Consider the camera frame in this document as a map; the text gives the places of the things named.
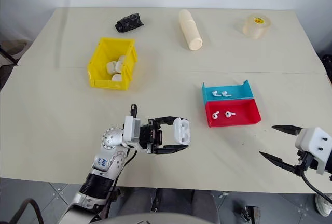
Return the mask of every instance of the white table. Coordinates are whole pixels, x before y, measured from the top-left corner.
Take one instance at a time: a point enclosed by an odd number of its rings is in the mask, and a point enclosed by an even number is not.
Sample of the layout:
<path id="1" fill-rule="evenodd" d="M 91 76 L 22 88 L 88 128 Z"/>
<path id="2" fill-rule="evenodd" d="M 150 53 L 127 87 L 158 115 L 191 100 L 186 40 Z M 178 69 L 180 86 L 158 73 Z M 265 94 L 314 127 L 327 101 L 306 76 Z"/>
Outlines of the white table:
<path id="1" fill-rule="evenodd" d="M 324 74 L 293 11 L 190 9 L 203 39 L 190 51 L 179 28 L 180 9 L 60 8 L 57 9 L 21 66 L 86 67 L 101 37 L 135 39 L 140 62 L 171 71 L 272 72 Z M 139 12 L 143 27 L 118 33 L 116 22 Z M 265 37 L 245 37 L 242 24 L 252 13 L 272 21 Z"/>
<path id="2" fill-rule="evenodd" d="M 139 154 L 121 174 L 119 185 L 311 192 L 299 177 L 277 168 L 258 152 L 297 163 L 295 137 L 271 129 L 274 124 L 320 126 L 332 133 L 332 90 L 326 75 L 148 73 L 141 61 L 133 78 L 129 91 L 109 91 L 91 88 L 85 68 L 15 67 L 0 93 L 1 176 L 82 183 L 99 149 L 101 134 L 110 126 L 122 126 L 130 105 L 136 103 L 138 117 L 145 121 L 168 115 L 188 118 L 191 144 L 172 155 Z M 202 83 L 234 85 L 246 79 L 262 121 L 208 128 Z M 168 143 L 173 139 L 172 129 L 163 130 Z M 308 171 L 308 178 L 320 190 L 331 192 L 327 174 Z"/>

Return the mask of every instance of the red tray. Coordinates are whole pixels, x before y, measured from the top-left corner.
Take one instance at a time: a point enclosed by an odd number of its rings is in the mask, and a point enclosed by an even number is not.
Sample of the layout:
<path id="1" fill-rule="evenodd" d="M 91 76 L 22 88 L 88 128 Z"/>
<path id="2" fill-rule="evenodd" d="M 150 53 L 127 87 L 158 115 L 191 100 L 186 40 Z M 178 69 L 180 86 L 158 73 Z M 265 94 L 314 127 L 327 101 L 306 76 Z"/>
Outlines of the red tray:
<path id="1" fill-rule="evenodd" d="M 257 124 L 261 121 L 255 99 L 208 101 L 205 111 L 209 127 Z M 216 111 L 219 111 L 218 118 L 213 119 L 212 114 Z M 225 116 L 227 111 L 236 115 L 227 118 Z"/>

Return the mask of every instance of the black cable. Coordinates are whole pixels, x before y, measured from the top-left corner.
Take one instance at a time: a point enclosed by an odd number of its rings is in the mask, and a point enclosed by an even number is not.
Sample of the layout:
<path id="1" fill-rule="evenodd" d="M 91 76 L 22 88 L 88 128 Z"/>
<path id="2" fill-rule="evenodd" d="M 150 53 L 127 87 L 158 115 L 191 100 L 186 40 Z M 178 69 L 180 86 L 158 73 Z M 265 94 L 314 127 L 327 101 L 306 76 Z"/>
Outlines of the black cable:
<path id="1" fill-rule="evenodd" d="M 9 224 L 16 224 L 19 221 L 19 219 L 21 218 L 21 216 L 24 213 L 28 204 L 31 204 L 33 206 L 33 209 L 35 210 L 39 224 L 44 224 L 43 217 L 42 217 L 42 214 L 38 207 L 38 204 L 36 203 L 35 200 L 33 200 L 31 198 L 25 199 L 24 202 L 22 202 L 19 210 L 17 210 L 17 212 L 14 214 L 14 216 L 10 220 Z"/>
<path id="2" fill-rule="evenodd" d="M 131 161 L 131 160 L 133 160 L 134 159 L 134 157 L 136 156 L 136 154 L 137 154 L 137 150 L 135 150 L 135 153 L 134 153 L 134 155 L 125 163 L 125 165 L 123 166 L 123 168 L 125 168 L 126 167 L 126 165 Z"/>
<path id="3" fill-rule="evenodd" d="M 133 156 L 132 156 L 132 157 L 131 157 L 131 158 L 130 158 L 125 164 L 124 164 L 122 170 L 126 167 L 126 165 L 127 165 L 128 163 L 131 162 L 131 160 L 134 159 L 134 157 L 136 156 L 136 154 L 137 154 L 137 150 L 135 150 L 134 155 L 133 155 Z M 111 203 L 112 203 L 112 201 L 111 201 L 111 196 L 112 196 L 113 193 L 114 193 L 114 190 L 115 190 L 116 185 L 117 185 L 117 183 L 118 183 L 118 179 L 119 179 L 119 176 L 120 176 L 121 172 L 119 173 L 119 175 L 117 176 L 117 178 L 116 178 L 115 181 L 114 181 L 114 184 L 113 184 L 112 190 L 111 190 L 111 192 L 110 192 L 109 198 L 108 198 L 107 203 L 106 203 L 106 205 L 105 205 L 105 207 L 108 209 L 107 212 L 106 212 L 106 214 L 105 214 L 105 219 L 108 218 L 108 213 L 109 213 L 109 210 L 110 210 L 110 205 L 111 205 Z"/>
<path id="4" fill-rule="evenodd" d="M 316 189 L 306 178 L 305 176 L 305 171 L 301 170 L 300 171 L 300 175 L 301 178 L 303 179 L 303 181 L 305 181 L 305 183 L 309 186 L 309 188 L 311 188 L 313 191 L 315 191 L 317 194 L 319 194 L 321 197 L 323 197 L 326 201 L 328 201 L 330 204 L 332 204 L 332 199 L 330 199 L 327 195 L 325 195 L 324 193 L 321 193 L 318 189 Z"/>

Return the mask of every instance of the yellow storage box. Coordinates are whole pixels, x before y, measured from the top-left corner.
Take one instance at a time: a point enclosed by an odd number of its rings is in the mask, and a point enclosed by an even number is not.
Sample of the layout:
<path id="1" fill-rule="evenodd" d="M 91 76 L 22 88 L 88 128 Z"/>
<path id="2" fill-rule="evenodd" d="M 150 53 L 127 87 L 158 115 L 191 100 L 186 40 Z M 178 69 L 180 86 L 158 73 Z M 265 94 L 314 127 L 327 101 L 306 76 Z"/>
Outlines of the yellow storage box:
<path id="1" fill-rule="evenodd" d="M 90 85 L 95 88 L 127 90 L 137 62 L 134 43 L 135 41 L 130 39 L 101 38 L 88 65 Z M 122 66 L 122 81 L 112 81 L 106 64 L 118 61 L 121 55 L 126 56 Z"/>

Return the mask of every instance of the blue tray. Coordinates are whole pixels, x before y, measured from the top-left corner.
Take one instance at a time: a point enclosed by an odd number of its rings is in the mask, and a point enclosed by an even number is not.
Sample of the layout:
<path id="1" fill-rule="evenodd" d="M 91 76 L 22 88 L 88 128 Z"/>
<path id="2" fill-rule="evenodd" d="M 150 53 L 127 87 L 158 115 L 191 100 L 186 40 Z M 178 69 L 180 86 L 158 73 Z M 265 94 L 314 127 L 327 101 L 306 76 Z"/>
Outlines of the blue tray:
<path id="1" fill-rule="evenodd" d="M 223 97 L 223 96 L 217 97 L 217 96 L 212 95 L 212 91 L 217 91 L 218 94 L 221 94 L 223 91 L 227 91 L 227 94 L 231 94 L 232 96 L 231 97 Z M 210 88 L 206 88 L 203 83 L 202 93 L 203 93 L 204 105 L 206 105 L 206 103 L 208 101 L 252 99 L 254 97 L 248 80 L 246 80 L 242 85 L 210 87 Z"/>

